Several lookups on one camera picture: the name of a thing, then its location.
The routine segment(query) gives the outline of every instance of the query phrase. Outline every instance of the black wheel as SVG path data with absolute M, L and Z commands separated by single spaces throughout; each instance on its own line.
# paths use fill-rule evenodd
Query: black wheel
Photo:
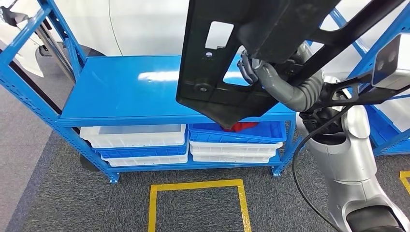
M 88 159 L 86 159 L 84 156 L 80 155 L 80 163 L 81 167 L 83 167 L 85 170 L 90 171 L 90 172 L 98 172 L 99 169 L 94 166 Z

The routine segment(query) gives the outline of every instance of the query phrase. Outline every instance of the black plastic panel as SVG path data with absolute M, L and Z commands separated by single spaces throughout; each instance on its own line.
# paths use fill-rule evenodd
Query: black plastic panel
M 324 43 L 296 72 L 282 65 L 279 74 L 298 85 L 332 60 L 403 0 L 373 0 L 344 28 L 327 32 L 318 25 L 340 0 L 190 0 L 176 100 L 223 127 L 261 116 L 277 101 L 256 82 L 224 83 L 223 77 L 241 45 L 254 58 L 287 63 L 304 40 Z M 234 25 L 224 48 L 206 49 L 213 21 Z

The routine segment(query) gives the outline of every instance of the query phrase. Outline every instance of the blue plastic bin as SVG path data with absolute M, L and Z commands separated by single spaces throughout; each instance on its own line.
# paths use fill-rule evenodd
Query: blue plastic bin
M 103 159 L 151 157 L 151 156 L 175 156 L 184 155 L 188 146 L 188 130 L 185 131 L 185 143 L 177 146 L 150 146 L 150 147 L 118 147 L 118 148 L 93 148 L 101 154 Z
M 276 144 L 286 141 L 285 122 L 260 122 L 240 132 L 224 131 L 216 123 L 189 124 L 190 141 L 209 143 Z

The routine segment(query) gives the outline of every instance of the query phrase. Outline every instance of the blue metal shelf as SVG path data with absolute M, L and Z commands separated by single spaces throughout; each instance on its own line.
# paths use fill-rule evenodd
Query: blue metal shelf
M 180 56 L 130 56 L 130 57 L 85 57 L 84 52 L 64 20 L 53 0 L 39 1 L 42 9 L 32 17 L 13 42 L 0 54 L 0 84 L 33 113 L 53 128 L 70 143 L 81 155 L 86 157 L 102 173 L 117 182 L 120 172 L 185 170 L 207 168 L 233 168 L 270 166 L 274 176 L 290 162 L 294 149 L 300 139 L 292 142 L 295 130 L 295 112 L 278 104 L 262 117 L 247 118 L 244 121 L 290 121 L 286 136 L 286 147 L 282 156 L 277 152 L 269 163 L 222 163 L 194 162 L 191 155 L 183 164 L 149 165 L 135 167 L 111 167 L 91 149 L 78 135 L 77 127 L 115 126 L 138 124 L 190 124 L 209 123 L 209 118 L 175 101 Z M 351 76 L 359 75 L 373 66 L 376 52 L 390 39 L 410 26 L 410 5 L 403 10 L 393 24 L 366 53 L 366 48 L 356 41 L 355 47 L 363 56 Z M 9 63 L 30 35 L 48 16 L 56 32 L 67 46 L 73 73 L 77 83 L 61 111 L 28 77 L 13 70 Z M 331 16 L 338 25 L 345 23 L 341 15 L 334 11 Z M 239 59 L 235 57 L 226 77 L 231 84 L 246 85 L 236 67 Z M 376 141 L 375 152 L 393 147 L 395 151 L 406 148 L 404 141 L 408 133 L 397 133 L 394 129 L 389 136 L 375 134 L 372 124 L 372 138 Z
M 192 170 L 192 169 L 213 169 L 213 168 L 245 168 L 245 167 L 276 167 L 282 165 L 278 151 L 268 163 L 223 163 L 223 162 L 195 162 L 192 155 L 188 154 L 188 162 L 179 164 L 161 164 L 131 167 L 110 167 L 112 172 L 140 172 L 140 171 L 168 171 L 168 170 Z
M 370 123 L 370 138 L 375 156 L 410 153 L 410 129 L 401 132 L 393 122 L 373 105 L 365 106 Z
M 245 85 L 235 65 L 229 83 Z M 176 102 L 181 56 L 89 57 L 58 120 L 62 126 L 210 123 Z M 262 117 L 243 121 L 291 120 L 295 112 L 278 104 Z

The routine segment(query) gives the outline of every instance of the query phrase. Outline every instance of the white car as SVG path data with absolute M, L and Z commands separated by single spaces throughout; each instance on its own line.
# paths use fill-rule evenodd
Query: white car
M 0 0 L 0 6 L 10 7 L 15 0 Z M 77 41 L 106 56 L 128 55 L 175 55 L 181 54 L 186 14 L 189 0 L 55 0 Z M 351 19 L 369 0 L 343 0 L 337 8 Z M 371 46 L 401 12 L 407 1 L 376 27 L 363 36 Z M 10 8 L 12 12 L 26 14 L 29 17 L 40 9 L 37 0 L 17 0 Z M 13 27 L 0 20 L 0 40 L 9 44 L 26 25 L 22 21 Z M 330 17 L 325 19 L 322 29 L 335 30 L 336 24 Z M 54 29 L 54 38 L 61 38 Z M 220 29 L 216 36 L 208 38 L 214 41 L 225 40 L 226 31 Z M 20 64 L 31 73 L 43 76 L 35 53 L 43 43 L 33 34 L 16 55 Z M 318 50 L 321 44 L 314 44 Z M 360 56 L 350 47 L 329 65 L 326 73 L 351 71 Z

